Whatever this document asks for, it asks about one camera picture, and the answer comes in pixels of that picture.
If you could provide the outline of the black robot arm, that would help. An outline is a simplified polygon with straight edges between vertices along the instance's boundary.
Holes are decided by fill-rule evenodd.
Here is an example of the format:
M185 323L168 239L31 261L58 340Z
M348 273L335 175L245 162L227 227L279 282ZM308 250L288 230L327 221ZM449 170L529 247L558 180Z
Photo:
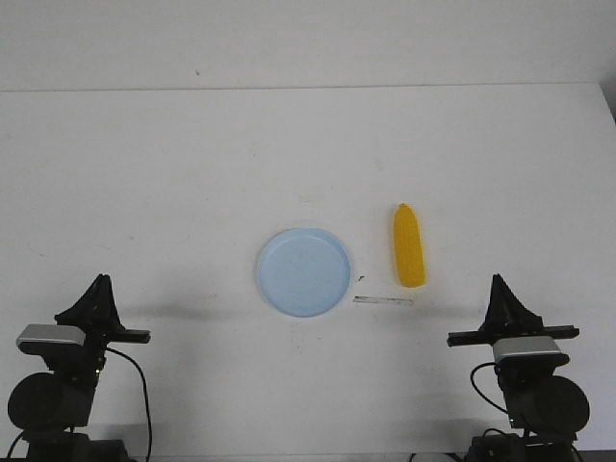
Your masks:
M17 336L19 351L40 357L46 371L23 378L8 400L8 416L28 448L27 461L128 461L120 439L92 440L90 419L100 374L111 353L136 361L115 343L146 345L147 330L120 321L110 275L97 275L84 294L52 323L30 323Z
M589 422L590 404L574 381L555 373L570 362L556 342L578 335L573 325L544 325L501 275L495 274L481 326L475 331L451 332L447 343L449 347L492 348L493 360L471 370L471 385L521 432L488 428L472 439L464 456L452 459L580 461L575 441Z

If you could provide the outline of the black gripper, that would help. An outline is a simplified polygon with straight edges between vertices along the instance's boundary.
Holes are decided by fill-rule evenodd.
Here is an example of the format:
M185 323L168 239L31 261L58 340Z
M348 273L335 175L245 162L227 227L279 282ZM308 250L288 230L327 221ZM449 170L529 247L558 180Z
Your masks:
M101 289L101 318L99 292ZM108 343L147 344L148 330L126 329L116 308L111 276L99 274L73 306L55 316L57 325L80 328L88 340Z
M509 332L495 329L500 322L499 303L506 325L517 330ZM493 346L501 339L548 336L555 340L568 340L578 335L579 329L573 325L544 327L543 319L524 306L500 274L494 274L483 323L478 330L450 332L447 345L449 347Z

